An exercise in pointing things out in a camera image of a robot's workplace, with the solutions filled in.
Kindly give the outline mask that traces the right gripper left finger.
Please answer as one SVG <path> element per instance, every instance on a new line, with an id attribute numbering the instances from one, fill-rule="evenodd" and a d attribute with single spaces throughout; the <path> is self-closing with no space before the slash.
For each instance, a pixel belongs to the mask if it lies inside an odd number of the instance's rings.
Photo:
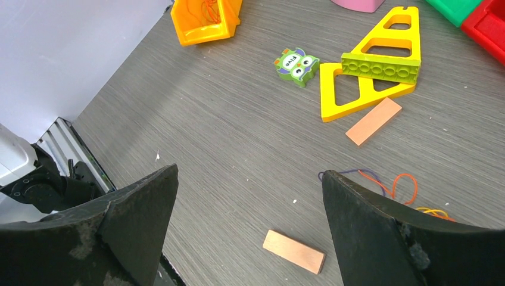
<path id="1" fill-rule="evenodd" d="M 162 253 L 176 164 L 36 222 L 1 225 L 2 285 L 176 285 Z"/>

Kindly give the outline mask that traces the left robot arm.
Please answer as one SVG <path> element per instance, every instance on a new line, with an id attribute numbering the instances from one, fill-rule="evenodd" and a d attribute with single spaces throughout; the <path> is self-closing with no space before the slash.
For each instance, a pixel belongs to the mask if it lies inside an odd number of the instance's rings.
<path id="1" fill-rule="evenodd" d="M 33 222 L 114 190 L 66 120 L 33 144 L 1 126 L 1 223 Z"/>

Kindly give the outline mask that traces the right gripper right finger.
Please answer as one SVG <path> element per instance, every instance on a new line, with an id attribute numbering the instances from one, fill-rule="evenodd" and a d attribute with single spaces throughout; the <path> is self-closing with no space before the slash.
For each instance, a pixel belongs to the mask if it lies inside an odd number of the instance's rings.
<path id="1" fill-rule="evenodd" d="M 504 231 L 424 214 L 322 173 L 323 203 L 345 285 L 503 285 Z"/>

